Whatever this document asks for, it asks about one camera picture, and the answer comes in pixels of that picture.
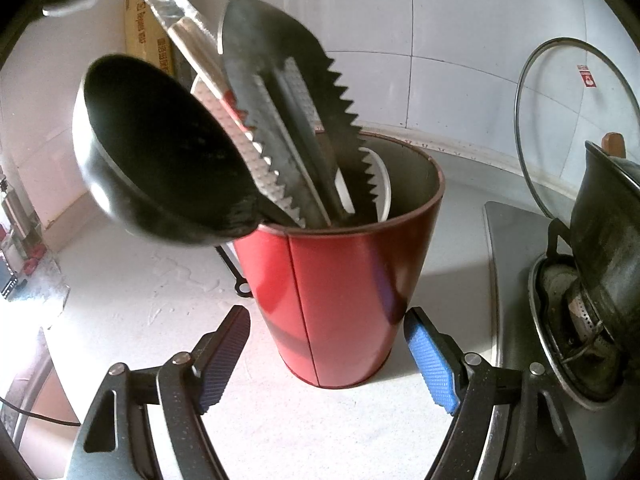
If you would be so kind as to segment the glass pot lid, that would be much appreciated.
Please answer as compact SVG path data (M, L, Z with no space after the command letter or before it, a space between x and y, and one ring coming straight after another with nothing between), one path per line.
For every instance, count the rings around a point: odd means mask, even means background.
M586 172L585 143L619 133L639 161L639 57L629 65L584 40L556 37L526 58L516 86L518 161L548 217L570 218Z

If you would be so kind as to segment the black plastic spoon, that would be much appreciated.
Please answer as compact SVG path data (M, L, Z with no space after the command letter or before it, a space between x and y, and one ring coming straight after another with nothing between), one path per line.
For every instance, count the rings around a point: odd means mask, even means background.
M82 76L73 149L99 207L130 232L220 245L255 231L258 192L215 118L159 68L104 55Z

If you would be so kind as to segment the white rice paddle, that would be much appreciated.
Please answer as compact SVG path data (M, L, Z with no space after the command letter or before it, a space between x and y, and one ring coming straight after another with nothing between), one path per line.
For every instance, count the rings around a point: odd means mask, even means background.
M196 76L192 82L191 93L230 136L258 191L286 212L293 219L294 226L306 226L299 209L293 206L292 198L285 195L284 186L277 182L276 172L272 171L268 162L262 158L262 148L254 142L253 133L244 126L236 112L231 90L223 86L221 91L213 92L200 76Z

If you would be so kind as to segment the stainless steel gas stove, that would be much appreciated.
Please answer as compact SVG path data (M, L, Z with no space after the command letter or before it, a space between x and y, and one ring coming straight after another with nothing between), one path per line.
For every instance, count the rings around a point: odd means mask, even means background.
M544 369L589 479L639 475L639 387L599 325L556 222L498 202L484 206L495 281L499 366Z

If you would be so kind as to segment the disposable chopsticks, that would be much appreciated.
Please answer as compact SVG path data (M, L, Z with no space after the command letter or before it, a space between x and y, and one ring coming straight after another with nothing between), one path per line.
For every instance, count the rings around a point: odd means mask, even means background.
M247 133L230 102L232 92L222 67L221 48L205 16L189 0L144 1L186 62L213 93L224 111L224 118Z

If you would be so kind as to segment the white ceramic soup spoon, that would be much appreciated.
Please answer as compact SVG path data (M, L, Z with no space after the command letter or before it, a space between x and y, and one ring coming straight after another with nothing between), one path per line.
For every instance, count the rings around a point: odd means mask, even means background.
M386 168L382 157L370 148L360 148L364 154L364 161L369 164L367 175L369 183L372 185L373 203L378 216L378 222L384 222L390 215L390 206L392 206L392 184L390 183L390 174ZM349 214L355 212L352 204L345 180L341 170L337 170L334 184L340 196L341 203Z

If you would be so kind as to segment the black clay pot with lid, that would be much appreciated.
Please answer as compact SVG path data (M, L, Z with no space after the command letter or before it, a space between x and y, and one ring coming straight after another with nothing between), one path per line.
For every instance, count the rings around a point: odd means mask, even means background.
M639 165L592 141L585 161L570 247L600 319L623 333L639 324Z

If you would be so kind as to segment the red cylindrical tin canister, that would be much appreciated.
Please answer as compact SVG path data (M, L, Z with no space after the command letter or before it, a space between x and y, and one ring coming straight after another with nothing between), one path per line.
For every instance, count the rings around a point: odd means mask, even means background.
M390 174L384 222L302 230L263 224L234 249L281 359L309 385L365 382L390 355L416 290L445 192L420 148L367 133Z

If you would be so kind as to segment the oil bottle with pump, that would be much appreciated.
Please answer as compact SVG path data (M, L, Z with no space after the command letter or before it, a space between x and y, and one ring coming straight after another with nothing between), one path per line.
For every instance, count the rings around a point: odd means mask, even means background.
M1 177L1 222L12 242L26 256L32 251L34 226L17 192L6 176Z

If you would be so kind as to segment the yellow cling film roll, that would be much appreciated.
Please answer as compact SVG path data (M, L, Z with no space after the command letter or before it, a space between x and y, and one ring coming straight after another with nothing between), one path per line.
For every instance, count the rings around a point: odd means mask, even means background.
M175 75L171 42L145 0L125 0L126 52Z

